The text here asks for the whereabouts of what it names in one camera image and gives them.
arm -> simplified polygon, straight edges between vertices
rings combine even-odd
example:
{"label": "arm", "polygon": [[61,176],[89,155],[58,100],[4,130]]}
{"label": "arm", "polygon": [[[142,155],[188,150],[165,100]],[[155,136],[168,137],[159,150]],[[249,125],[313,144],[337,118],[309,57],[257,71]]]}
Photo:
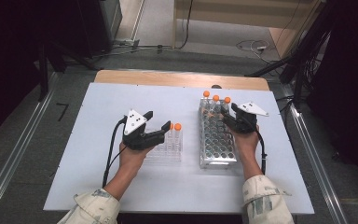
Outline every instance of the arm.
{"label": "arm", "polygon": [[294,223],[282,196],[286,192],[278,189],[264,176],[257,164],[255,159],[257,133],[232,132],[232,134],[237,144],[246,180],[242,193],[249,223]]}
{"label": "arm", "polygon": [[103,189],[93,193],[75,195],[76,206],[69,211],[59,224],[69,223],[116,223],[119,200],[136,177],[146,154],[152,149],[132,150],[121,143],[120,162],[112,180]]}
{"label": "arm", "polygon": [[[125,147],[123,143],[120,143],[120,150]],[[146,154],[151,149],[152,147],[145,150],[124,149],[120,154],[120,165],[117,173],[103,189],[119,201],[133,178],[136,177]]]}

white table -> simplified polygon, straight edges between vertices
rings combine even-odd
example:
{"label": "white table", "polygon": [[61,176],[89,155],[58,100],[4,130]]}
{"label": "white table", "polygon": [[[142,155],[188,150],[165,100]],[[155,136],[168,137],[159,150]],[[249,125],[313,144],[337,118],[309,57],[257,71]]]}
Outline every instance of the white table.
{"label": "white table", "polygon": [[[146,162],[120,201],[122,212],[240,213],[243,204],[240,165],[228,170],[199,167],[197,111],[204,90],[207,89],[91,83],[44,209],[69,210],[75,205],[73,195],[101,187],[112,131],[133,108],[141,114],[154,111],[146,128],[159,129],[167,120],[181,122],[184,150],[181,162]],[[267,176],[293,194],[285,196],[293,214],[313,214],[272,92],[209,91],[222,97],[230,96],[232,102],[238,104],[254,101],[269,112],[269,117],[258,117],[268,154]],[[120,140],[121,132],[117,132],[114,154]],[[260,148],[256,155],[260,163]],[[117,168],[118,161],[115,161],[109,178]]]}

sleeve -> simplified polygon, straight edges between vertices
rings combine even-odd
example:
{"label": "sleeve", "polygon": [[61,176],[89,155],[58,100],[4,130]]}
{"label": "sleeve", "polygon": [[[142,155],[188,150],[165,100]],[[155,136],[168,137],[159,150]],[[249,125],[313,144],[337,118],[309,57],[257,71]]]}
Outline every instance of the sleeve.
{"label": "sleeve", "polygon": [[289,194],[266,176],[256,175],[246,180],[242,193],[250,224],[294,223],[283,198]]}
{"label": "sleeve", "polygon": [[76,205],[58,224],[117,223],[120,203],[104,189],[75,195]]}

human hand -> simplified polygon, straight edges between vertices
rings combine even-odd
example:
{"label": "human hand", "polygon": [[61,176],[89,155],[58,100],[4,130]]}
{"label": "human hand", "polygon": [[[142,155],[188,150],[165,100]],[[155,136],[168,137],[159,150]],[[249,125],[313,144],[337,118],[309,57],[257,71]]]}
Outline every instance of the human hand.
{"label": "human hand", "polygon": [[141,169],[142,164],[144,163],[146,154],[153,148],[154,147],[146,148],[144,150],[132,150],[121,142],[119,149],[120,151],[124,150],[120,153],[119,169],[131,172],[133,176],[136,176],[138,170]]}
{"label": "human hand", "polygon": [[255,159],[255,149],[259,141],[257,133],[235,133],[232,130],[231,133],[237,145],[245,179],[249,179],[255,175],[262,175],[263,173]]}
{"label": "human hand", "polygon": [[257,133],[236,133],[232,130],[231,133],[234,136],[240,159],[242,161],[255,159],[255,149],[259,141]]}

test tube rack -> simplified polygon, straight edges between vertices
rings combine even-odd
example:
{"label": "test tube rack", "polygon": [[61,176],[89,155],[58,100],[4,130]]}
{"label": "test tube rack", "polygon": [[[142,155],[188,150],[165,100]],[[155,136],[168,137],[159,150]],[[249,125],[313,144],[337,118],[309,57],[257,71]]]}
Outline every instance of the test tube rack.
{"label": "test tube rack", "polygon": [[175,130],[165,133],[165,141],[147,153],[146,161],[180,161],[182,159],[183,131],[175,136]]}
{"label": "test tube rack", "polygon": [[200,100],[200,168],[227,169],[237,162],[234,139],[220,113],[223,101],[210,109],[212,100]]}

